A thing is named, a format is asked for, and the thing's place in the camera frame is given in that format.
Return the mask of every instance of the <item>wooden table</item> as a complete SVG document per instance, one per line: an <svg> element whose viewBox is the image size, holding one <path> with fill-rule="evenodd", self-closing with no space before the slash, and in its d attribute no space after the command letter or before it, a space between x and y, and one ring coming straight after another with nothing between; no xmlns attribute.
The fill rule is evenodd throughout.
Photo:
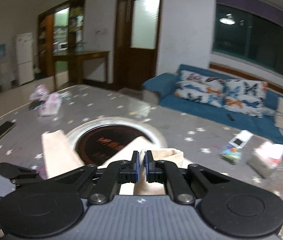
<svg viewBox="0 0 283 240"><path fill-rule="evenodd" d="M105 83L108 86L108 54L109 51L89 51L83 49L68 49L55 52L53 55L54 63L56 61L68 62L69 81L76 84L83 83L83 61L96 58L105 58ZM56 67L54 66L54 86L57 91Z"/></svg>

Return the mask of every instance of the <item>pink plastic bag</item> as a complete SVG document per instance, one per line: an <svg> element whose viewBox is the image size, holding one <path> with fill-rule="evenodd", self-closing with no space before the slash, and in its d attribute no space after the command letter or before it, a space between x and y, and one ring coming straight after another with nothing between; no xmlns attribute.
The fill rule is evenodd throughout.
<svg viewBox="0 0 283 240"><path fill-rule="evenodd" d="M48 100L39 107L40 116L49 116L58 114L61 105L61 99L58 93L52 93Z"/></svg>
<svg viewBox="0 0 283 240"><path fill-rule="evenodd" d="M47 95L49 95L49 90L47 89L47 87L45 85L39 85L36 90L30 95L29 100L42 100Z"/></svg>

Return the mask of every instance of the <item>gray textured handle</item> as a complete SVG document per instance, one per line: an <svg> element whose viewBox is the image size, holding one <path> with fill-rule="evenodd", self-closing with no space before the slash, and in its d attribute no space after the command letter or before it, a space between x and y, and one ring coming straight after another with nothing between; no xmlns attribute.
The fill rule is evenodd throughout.
<svg viewBox="0 0 283 240"><path fill-rule="evenodd" d="M71 230L46 239L234 240L208 227L194 208L176 204L167 195L116 195L108 204L91 206ZM264 238L279 239L275 235Z"/></svg>

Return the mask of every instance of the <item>black circular object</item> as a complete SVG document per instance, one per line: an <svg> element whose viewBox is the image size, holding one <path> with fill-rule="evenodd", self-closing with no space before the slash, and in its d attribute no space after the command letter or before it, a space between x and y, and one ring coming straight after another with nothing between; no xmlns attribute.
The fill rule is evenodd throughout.
<svg viewBox="0 0 283 240"><path fill-rule="evenodd" d="M0 225L5 234L22 238L51 237L78 222L83 215L78 194L61 183L51 183L47 188L21 188L0 201Z"/></svg>
<svg viewBox="0 0 283 240"><path fill-rule="evenodd" d="M259 198L239 195L228 200L227 208L238 216L252 217L260 214L265 205Z"/></svg>
<svg viewBox="0 0 283 240"><path fill-rule="evenodd" d="M234 238L261 238L278 233L283 201L260 188L218 188L200 202L203 219L216 231Z"/></svg>
<svg viewBox="0 0 283 240"><path fill-rule="evenodd" d="M139 136L151 141L147 135L129 126L101 126L84 133L76 144L76 151L86 165L100 166Z"/></svg>
<svg viewBox="0 0 283 240"><path fill-rule="evenodd" d="M0 163L0 175L7 179L15 179L20 174L17 166L9 163Z"/></svg>

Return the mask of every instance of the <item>blue sofa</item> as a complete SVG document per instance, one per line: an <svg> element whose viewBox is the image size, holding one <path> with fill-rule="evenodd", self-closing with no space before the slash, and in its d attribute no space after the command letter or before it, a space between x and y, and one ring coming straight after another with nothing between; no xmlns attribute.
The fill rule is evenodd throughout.
<svg viewBox="0 0 283 240"><path fill-rule="evenodd" d="M223 79L232 79L233 77L188 65L180 65L177 74L164 73L143 84L145 90L155 92L158 94L160 106L171 108L188 114L193 114L203 117L215 122L222 123L226 126L238 128L240 130L248 130L255 135L262 136L272 140L274 143L283 144L283 136L279 129L274 125L274 118L272 116L264 115L263 118L251 117L246 114L228 111L224 108L217 108L208 104L200 104L189 101L187 99L178 98L174 96L176 90L176 82L178 81L178 73L181 70L189 70L205 76L214 76ZM267 90L265 106L276 110L278 98L282 94ZM234 119L231 121L227 114L230 114Z"/></svg>

